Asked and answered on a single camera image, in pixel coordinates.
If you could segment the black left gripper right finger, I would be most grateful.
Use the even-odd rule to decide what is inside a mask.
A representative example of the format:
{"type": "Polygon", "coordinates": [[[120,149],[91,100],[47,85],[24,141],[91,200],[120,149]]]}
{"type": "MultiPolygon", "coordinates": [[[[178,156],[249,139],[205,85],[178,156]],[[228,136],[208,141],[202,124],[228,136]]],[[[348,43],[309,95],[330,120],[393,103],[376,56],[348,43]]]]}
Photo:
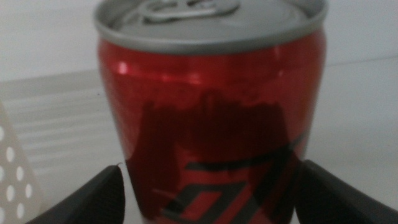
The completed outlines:
{"type": "Polygon", "coordinates": [[[397,210],[306,160],[295,204],[303,224],[397,224],[397,210]]]}

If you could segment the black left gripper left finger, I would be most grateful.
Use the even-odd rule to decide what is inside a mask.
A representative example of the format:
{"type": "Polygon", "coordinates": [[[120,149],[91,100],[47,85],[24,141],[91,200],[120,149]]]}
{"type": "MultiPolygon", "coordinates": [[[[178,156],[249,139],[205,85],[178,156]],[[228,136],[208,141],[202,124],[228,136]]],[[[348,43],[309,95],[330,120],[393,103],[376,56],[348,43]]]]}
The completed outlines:
{"type": "Polygon", "coordinates": [[[28,224],[122,224],[125,208],[123,175],[113,165],[28,224]]]}

